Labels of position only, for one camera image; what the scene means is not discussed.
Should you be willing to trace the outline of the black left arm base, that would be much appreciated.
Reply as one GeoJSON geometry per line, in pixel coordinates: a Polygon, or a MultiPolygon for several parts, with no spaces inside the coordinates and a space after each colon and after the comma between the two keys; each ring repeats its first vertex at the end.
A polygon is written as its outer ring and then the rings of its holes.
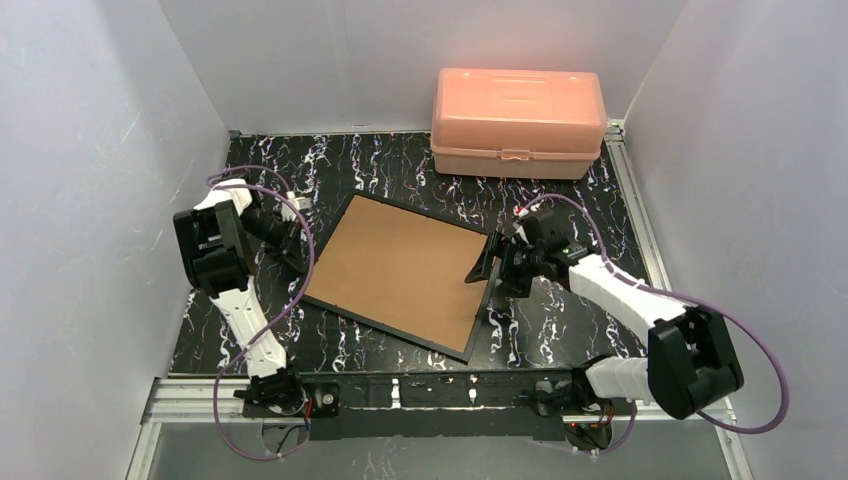
{"type": "Polygon", "coordinates": [[[339,414],[341,390],[337,383],[305,382],[294,369],[279,369],[266,377],[253,376],[233,396],[249,409],[277,416],[332,418],[339,414]]]}

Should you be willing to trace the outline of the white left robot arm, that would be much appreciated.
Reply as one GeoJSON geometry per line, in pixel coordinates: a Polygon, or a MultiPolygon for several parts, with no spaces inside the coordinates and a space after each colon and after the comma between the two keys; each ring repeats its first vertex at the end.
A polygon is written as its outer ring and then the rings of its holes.
{"type": "Polygon", "coordinates": [[[245,348],[248,375],[264,379],[289,369],[284,347],[266,328],[255,290],[258,273],[249,237],[265,243],[269,255],[297,273],[307,272],[297,214],[311,201],[284,193],[279,213],[266,211],[256,191],[243,179],[226,180],[210,189],[200,203],[173,217],[187,278],[212,301],[238,344],[245,348]]]}

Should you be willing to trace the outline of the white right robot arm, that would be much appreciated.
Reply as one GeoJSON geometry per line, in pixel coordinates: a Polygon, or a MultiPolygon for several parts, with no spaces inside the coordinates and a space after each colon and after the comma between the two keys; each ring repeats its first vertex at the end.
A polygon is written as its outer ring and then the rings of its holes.
{"type": "Polygon", "coordinates": [[[599,249],[571,241],[552,211],[530,213],[514,227],[510,236],[488,234],[466,282],[491,281],[504,297],[526,298],[534,279],[544,277],[599,306],[647,348],[643,357],[596,357],[538,395],[539,401],[588,407],[606,399],[641,400],[685,419],[743,386],[726,322],[717,312],[646,291],[610,267],[599,249]]]}

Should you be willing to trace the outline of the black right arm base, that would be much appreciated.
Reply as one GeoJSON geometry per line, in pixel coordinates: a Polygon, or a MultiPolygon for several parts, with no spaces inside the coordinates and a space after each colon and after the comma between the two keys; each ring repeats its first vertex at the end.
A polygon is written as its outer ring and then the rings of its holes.
{"type": "Polygon", "coordinates": [[[619,449],[632,435],[638,413],[634,402],[596,395],[581,372],[567,379],[537,381],[518,394],[513,405],[527,407],[544,418],[580,416],[583,419],[565,422],[566,441],[573,453],[593,457],[619,449]],[[625,407],[628,421],[624,432],[614,439],[612,423],[617,406],[625,407]]]}

